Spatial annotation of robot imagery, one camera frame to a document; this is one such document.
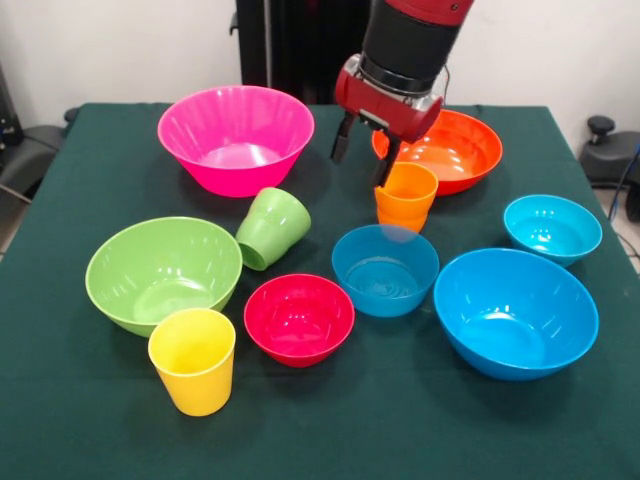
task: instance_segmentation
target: green bowl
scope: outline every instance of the green bowl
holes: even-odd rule
[[[102,313],[148,337],[178,310],[224,308],[241,271],[240,247],[224,228],[197,218],[165,217],[107,240],[89,262],[85,285]]]

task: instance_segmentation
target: cup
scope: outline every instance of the cup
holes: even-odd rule
[[[202,417],[231,396],[236,331],[222,313],[181,310],[165,318],[149,337],[149,357],[178,410]]]
[[[419,233],[438,190],[438,177],[423,165],[398,162],[384,187],[375,188],[378,222]]]
[[[278,188],[261,190],[236,233],[243,263],[266,270],[310,228],[311,216],[296,197]]]

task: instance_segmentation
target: red bowl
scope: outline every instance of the red bowl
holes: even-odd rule
[[[373,150],[387,154],[389,139],[373,133]],[[502,159],[502,142],[488,125],[469,115],[442,110],[427,134],[415,143],[402,143],[396,161],[424,165],[438,177],[437,196],[471,188]]]
[[[251,339],[289,367],[321,362],[347,339],[355,321],[351,299],[323,277],[284,275],[261,285],[244,309]]]

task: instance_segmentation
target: large blue bowl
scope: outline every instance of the large blue bowl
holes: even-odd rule
[[[520,197],[504,211],[504,225],[518,247],[568,267],[593,252],[602,227],[586,208],[553,195]]]
[[[397,317],[417,308],[440,269],[427,239],[392,225],[347,233],[336,243],[331,263],[354,307],[374,317]]]
[[[569,272],[531,253],[489,248],[442,269],[435,306],[453,348],[499,380],[533,380],[582,357],[598,310]]]

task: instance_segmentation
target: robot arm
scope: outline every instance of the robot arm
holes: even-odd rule
[[[331,157],[344,156],[356,118],[389,137],[376,183],[384,185],[402,141],[413,143],[438,118],[442,98],[431,88],[444,67],[473,0],[376,0],[362,52],[336,83],[344,108]]]

